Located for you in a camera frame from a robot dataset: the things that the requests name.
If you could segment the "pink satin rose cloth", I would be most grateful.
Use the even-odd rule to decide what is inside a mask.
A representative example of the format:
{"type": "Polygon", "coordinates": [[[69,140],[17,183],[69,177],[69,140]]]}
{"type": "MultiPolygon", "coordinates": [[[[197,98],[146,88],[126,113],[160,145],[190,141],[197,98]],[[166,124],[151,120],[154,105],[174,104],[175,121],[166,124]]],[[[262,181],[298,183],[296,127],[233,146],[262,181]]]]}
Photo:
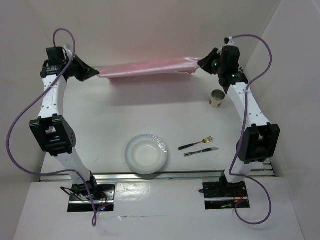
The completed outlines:
{"type": "Polygon", "coordinates": [[[172,73],[193,74],[199,68],[198,61],[200,60],[197,57],[178,57],[123,63],[101,68],[98,77],[112,80],[172,73]]]}

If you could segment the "metal cup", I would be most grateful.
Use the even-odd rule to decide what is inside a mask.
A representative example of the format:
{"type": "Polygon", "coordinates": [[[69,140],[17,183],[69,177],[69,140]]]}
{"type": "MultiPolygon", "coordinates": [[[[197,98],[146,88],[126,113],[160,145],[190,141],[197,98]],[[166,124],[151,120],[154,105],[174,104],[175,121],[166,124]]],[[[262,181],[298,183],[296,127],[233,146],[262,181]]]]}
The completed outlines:
{"type": "Polygon", "coordinates": [[[226,95],[222,90],[216,89],[211,93],[209,104],[212,108],[219,108],[222,105],[226,95]]]}

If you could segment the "white scalloped plate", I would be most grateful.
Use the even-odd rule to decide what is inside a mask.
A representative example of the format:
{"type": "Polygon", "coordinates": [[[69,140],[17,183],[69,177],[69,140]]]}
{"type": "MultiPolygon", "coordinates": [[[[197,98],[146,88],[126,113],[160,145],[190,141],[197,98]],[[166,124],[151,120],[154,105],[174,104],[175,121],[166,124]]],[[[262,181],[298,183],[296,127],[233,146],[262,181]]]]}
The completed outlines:
{"type": "Polygon", "coordinates": [[[141,134],[128,142],[124,159],[134,173],[150,175],[158,172],[166,164],[168,148],[158,136],[141,134]]]}

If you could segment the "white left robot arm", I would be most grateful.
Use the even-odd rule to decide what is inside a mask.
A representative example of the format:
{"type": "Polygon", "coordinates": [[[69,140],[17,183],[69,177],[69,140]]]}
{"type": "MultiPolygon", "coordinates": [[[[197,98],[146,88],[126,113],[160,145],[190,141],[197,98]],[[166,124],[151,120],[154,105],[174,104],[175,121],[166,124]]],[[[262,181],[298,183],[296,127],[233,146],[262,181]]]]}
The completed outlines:
{"type": "Polygon", "coordinates": [[[92,200],[97,197],[99,187],[92,172],[85,167],[76,151],[76,134],[63,116],[64,95],[68,79],[75,77],[83,82],[99,74],[78,56],[70,59],[70,52],[63,47],[46,49],[48,59],[44,62],[40,76],[44,90],[41,110],[29,127],[43,152],[57,159],[72,180],[72,192],[92,200]]]}

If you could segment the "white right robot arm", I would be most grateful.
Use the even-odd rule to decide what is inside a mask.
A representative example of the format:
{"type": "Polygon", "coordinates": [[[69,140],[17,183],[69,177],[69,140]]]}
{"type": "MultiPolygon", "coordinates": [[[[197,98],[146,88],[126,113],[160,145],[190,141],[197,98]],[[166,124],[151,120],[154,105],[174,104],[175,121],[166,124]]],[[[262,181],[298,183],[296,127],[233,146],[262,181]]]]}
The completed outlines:
{"type": "Polygon", "coordinates": [[[225,45],[198,61],[202,70],[218,77],[242,121],[235,157],[219,178],[218,190],[223,196],[230,196],[255,167],[274,155],[280,135],[279,125],[272,124],[262,113],[250,81],[239,71],[239,58],[238,47],[225,45]]]}

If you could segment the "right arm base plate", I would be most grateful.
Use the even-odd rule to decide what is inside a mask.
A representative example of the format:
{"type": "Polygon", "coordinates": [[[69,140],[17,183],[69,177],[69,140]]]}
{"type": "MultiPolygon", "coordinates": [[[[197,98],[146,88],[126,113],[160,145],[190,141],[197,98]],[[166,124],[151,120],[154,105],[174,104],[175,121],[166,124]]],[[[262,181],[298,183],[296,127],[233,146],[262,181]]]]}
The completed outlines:
{"type": "Polygon", "coordinates": [[[242,181],[235,186],[223,187],[219,182],[203,182],[202,189],[206,210],[227,210],[238,208],[250,208],[246,184],[242,181]]]}

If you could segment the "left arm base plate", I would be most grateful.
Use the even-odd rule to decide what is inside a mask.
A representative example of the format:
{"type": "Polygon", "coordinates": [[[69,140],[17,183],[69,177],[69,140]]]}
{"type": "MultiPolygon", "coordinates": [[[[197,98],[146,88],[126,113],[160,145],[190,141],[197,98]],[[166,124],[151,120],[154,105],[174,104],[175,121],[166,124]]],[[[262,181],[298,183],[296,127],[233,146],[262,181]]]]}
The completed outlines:
{"type": "MultiPolygon", "coordinates": [[[[76,195],[71,188],[61,186],[60,189],[69,196],[67,212],[68,213],[84,213],[92,212],[90,198],[88,196],[76,195]]],[[[99,184],[97,193],[92,195],[93,204],[99,212],[113,212],[116,185],[99,184]]]]}

